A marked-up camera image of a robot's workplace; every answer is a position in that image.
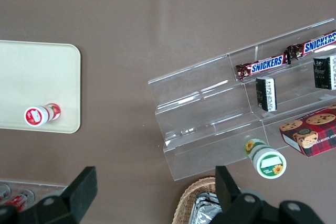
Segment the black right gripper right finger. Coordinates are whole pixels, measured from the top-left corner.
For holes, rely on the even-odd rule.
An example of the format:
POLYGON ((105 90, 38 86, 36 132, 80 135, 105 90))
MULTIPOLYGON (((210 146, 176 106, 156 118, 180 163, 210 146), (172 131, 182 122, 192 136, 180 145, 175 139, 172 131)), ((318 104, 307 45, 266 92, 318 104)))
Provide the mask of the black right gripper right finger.
POLYGON ((211 223, 261 223, 263 202, 251 193, 242 193, 226 166, 215 168, 215 189, 222 212, 211 223))

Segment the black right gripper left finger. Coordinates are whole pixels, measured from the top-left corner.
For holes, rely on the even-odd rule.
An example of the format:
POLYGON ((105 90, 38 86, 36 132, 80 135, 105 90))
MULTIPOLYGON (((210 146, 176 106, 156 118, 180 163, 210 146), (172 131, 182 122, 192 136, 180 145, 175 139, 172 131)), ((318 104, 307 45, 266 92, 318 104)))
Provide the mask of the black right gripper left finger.
POLYGON ((34 223, 80 223, 98 193, 96 167, 88 166, 60 195, 33 207, 34 223))

